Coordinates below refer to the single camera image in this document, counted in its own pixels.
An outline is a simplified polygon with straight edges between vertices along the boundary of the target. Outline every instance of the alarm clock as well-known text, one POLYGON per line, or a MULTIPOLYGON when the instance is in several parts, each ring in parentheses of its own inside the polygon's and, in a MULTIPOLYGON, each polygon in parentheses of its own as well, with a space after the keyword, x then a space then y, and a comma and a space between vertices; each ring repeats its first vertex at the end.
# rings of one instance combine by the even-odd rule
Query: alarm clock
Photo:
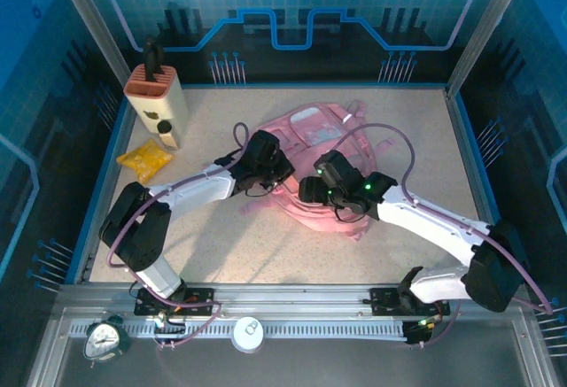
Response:
POLYGON ((130 341, 122 323, 122 318, 114 315, 106 321, 90 325, 87 328, 83 356, 93 362, 107 362, 124 354, 130 341))

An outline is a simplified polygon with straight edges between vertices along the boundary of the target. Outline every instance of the can lid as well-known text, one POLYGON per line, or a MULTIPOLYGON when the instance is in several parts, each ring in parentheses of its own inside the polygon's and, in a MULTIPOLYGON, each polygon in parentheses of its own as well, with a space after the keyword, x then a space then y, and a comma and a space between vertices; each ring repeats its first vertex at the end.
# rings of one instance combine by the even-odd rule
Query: can lid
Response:
POLYGON ((167 120, 162 120, 158 123, 158 133, 169 133, 173 129, 171 123, 167 120))
POLYGON ((232 340, 241 352, 254 352, 264 340, 264 328, 257 319, 244 317, 236 323, 232 331, 232 340))

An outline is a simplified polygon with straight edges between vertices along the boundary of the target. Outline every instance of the pink backpack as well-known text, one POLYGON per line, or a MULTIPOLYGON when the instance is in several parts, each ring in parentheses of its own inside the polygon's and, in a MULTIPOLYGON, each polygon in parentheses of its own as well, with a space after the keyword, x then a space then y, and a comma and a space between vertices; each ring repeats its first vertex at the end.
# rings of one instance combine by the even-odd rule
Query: pink backpack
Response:
MULTIPOLYGON (((278 205, 293 219, 319 232, 342 232, 359 240, 369 229, 369 218, 353 214, 350 210, 338 210, 341 221, 333 207, 306 204, 299 201, 299 182, 307 176, 316 175, 313 164, 338 142, 349 130, 365 124, 366 104, 355 100, 348 110, 340 104, 306 104, 272 120, 258 130, 266 130, 277 136, 280 148, 295 167, 295 173, 272 193, 261 200, 243 205, 241 214, 250 214, 261 208, 278 205)), ((386 151, 394 145, 392 139, 378 144, 373 150, 363 130, 351 135, 339 151, 365 176, 377 170, 375 152, 386 151)))

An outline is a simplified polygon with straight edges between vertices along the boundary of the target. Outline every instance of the speckled table surface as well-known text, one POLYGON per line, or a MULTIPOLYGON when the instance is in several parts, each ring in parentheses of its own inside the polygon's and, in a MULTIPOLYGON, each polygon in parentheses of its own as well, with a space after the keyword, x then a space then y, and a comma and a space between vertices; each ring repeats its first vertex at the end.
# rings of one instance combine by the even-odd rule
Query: speckled table surface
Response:
MULTIPOLYGON (((311 102, 368 103, 367 121, 404 131, 416 148, 416 167, 408 180, 417 195, 454 213, 476 219, 477 212, 441 90, 419 89, 186 89, 191 119, 183 147, 149 185, 172 182, 235 149, 232 126, 251 128, 311 102)), ((392 137, 368 129, 373 143, 392 137)), ((128 150, 151 134, 137 120, 128 150)), ((409 152, 402 141, 377 158, 381 172, 400 179, 409 152)), ((122 168, 114 198, 136 179, 122 168)), ((165 256, 187 282, 216 283, 398 283, 414 266, 453 261, 440 248, 401 228, 373 222, 355 242, 340 234, 304 227, 277 208, 254 215, 238 209, 251 199, 241 194, 203 206, 173 222, 165 256)), ((122 270, 105 265, 108 248, 97 251, 92 282, 129 282, 122 270)))

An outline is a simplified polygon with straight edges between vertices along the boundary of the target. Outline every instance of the yellow snack bag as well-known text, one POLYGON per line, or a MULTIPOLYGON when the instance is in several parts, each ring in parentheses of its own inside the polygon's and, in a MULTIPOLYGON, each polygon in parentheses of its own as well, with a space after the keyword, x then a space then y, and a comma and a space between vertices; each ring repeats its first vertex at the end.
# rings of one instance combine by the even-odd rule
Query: yellow snack bag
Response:
POLYGON ((120 155, 116 162, 136 172, 140 183, 148 182, 174 156, 161 150, 153 139, 139 148, 120 155))

